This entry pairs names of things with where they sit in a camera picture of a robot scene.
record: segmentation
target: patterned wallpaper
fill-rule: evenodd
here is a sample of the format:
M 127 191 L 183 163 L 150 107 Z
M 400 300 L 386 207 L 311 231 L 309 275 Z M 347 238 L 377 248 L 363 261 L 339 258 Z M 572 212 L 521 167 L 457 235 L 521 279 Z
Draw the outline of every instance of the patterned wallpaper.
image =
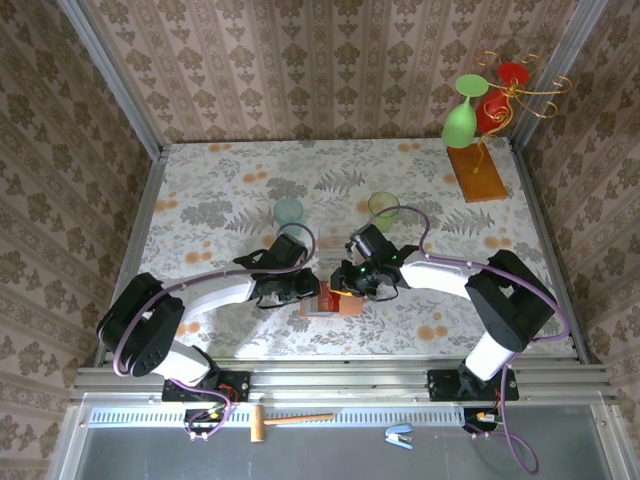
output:
M 640 451 L 640 2 L 609 0 L 529 162 L 591 352 Z
M 477 52 L 548 58 L 567 0 L 85 0 L 164 142 L 416 137 Z
M 0 479 L 44 478 L 148 167 L 55 2 L 0 1 Z

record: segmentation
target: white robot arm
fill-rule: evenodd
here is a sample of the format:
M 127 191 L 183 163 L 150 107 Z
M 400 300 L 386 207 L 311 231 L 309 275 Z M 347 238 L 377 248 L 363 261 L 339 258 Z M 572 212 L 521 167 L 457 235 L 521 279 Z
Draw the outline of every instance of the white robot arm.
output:
M 298 265 L 307 255 L 302 243 L 282 234 L 269 250 L 236 258 L 231 266 L 204 275 L 163 285 L 149 273 L 139 274 L 98 325 L 98 337 L 120 352 L 116 360 L 126 373 L 137 377 L 153 372 L 194 386 L 214 364 L 196 347 L 174 340 L 180 323 L 232 303 L 258 299 L 259 308 L 269 308 L 318 295 L 318 279 Z M 273 296 L 275 304 L 261 303 Z
M 487 332 L 458 368 L 460 386 L 471 395 L 485 388 L 498 371 L 518 352 L 522 352 L 553 310 L 539 297 L 520 285 L 484 270 L 471 262 L 446 263 L 425 257 L 416 246 L 397 250 L 374 225 L 358 230 L 346 245 L 357 251 L 364 262 L 353 265 L 344 260 L 331 276 L 331 290 L 355 296 L 378 298 L 378 286 L 428 288 L 458 295 L 473 302 Z M 489 265 L 506 271 L 534 285 L 553 298 L 518 257 L 500 250 L 489 259 Z M 506 291 L 512 289 L 511 295 Z

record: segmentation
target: wooden base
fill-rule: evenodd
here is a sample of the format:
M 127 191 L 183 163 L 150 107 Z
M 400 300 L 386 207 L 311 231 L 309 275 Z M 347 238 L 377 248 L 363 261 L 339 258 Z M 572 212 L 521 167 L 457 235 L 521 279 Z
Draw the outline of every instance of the wooden base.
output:
M 479 166 L 480 148 L 477 143 L 472 143 L 466 148 L 447 148 L 451 165 L 467 203 L 507 198 L 507 190 L 487 146 L 483 143 L 481 148 L 484 158 Z

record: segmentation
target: hammer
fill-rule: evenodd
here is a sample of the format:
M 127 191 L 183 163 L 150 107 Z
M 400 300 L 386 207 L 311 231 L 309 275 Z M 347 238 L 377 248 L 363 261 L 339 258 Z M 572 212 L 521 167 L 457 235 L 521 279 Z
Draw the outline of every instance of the hammer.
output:
M 300 415 L 297 417 L 264 419 L 264 405 L 253 405 L 251 410 L 251 442 L 264 442 L 266 425 L 286 425 L 289 423 L 319 422 L 333 420 L 333 413 L 321 413 L 317 415 Z

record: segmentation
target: clear glass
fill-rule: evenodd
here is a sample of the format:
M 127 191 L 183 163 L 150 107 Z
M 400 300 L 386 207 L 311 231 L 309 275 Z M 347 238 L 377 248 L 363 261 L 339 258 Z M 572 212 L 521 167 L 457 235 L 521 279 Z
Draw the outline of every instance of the clear glass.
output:
M 389 207 L 397 207 L 400 205 L 398 198 L 392 193 L 376 192 L 369 199 L 369 211 L 375 215 L 381 210 Z M 400 210 L 391 210 L 376 217 L 373 224 L 378 227 L 381 232 L 388 232 L 393 223 L 396 221 Z
M 280 226 L 291 222 L 304 223 L 304 208 L 295 198 L 283 198 L 273 208 L 273 216 Z M 300 234 L 301 230 L 300 227 L 287 227 L 283 232 L 295 237 Z
M 347 258 L 344 245 L 349 242 L 354 230 L 352 225 L 320 225 L 316 241 L 318 258 L 332 259 L 336 264 Z

